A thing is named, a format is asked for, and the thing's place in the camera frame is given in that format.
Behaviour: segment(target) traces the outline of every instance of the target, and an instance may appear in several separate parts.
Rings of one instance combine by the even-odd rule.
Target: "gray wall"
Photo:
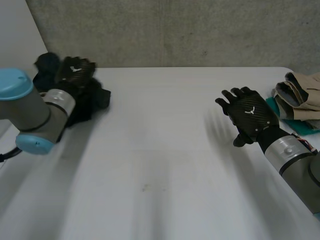
[[[99,67],[320,71],[319,0],[27,0],[49,51]]]

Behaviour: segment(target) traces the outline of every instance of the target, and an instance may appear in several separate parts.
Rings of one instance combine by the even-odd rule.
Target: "white logo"
[[[255,114],[255,106],[253,106],[253,109],[252,111],[244,111],[245,114],[252,114],[254,115]]]
[[[76,69],[74,66],[71,66],[70,68],[71,68],[72,72],[74,72],[74,73],[78,72],[82,69],[82,68]]]

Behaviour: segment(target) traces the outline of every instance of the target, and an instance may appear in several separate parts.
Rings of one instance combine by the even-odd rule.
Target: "table surface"
[[[99,68],[108,111],[49,155],[22,153],[0,169],[1,239],[318,240],[320,222],[257,144],[233,147],[237,130],[215,104],[233,87],[269,97],[289,71]],[[307,139],[320,148],[319,135]]]

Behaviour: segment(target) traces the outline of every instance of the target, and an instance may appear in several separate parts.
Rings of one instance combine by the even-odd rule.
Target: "light blue joint cap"
[[[34,84],[17,68],[0,68],[0,101],[11,101],[28,95]]]
[[[45,138],[28,134],[16,136],[15,144],[22,151],[36,155],[48,154],[55,145]]]

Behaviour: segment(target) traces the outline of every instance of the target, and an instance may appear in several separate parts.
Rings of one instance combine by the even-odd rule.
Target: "folded clothes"
[[[277,105],[276,100],[273,97],[269,97],[266,100],[266,103],[272,108],[272,110],[280,116],[280,111]],[[320,133],[320,129],[314,129],[306,123],[306,121],[300,120],[287,120],[283,119],[283,121],[292,128],[298,135],[305,136],[310,134]]]
[[[320,128],[320,72],[307,76],[289,72],[285,81],[273,91],[280,119],[309,121],[312,128]]]

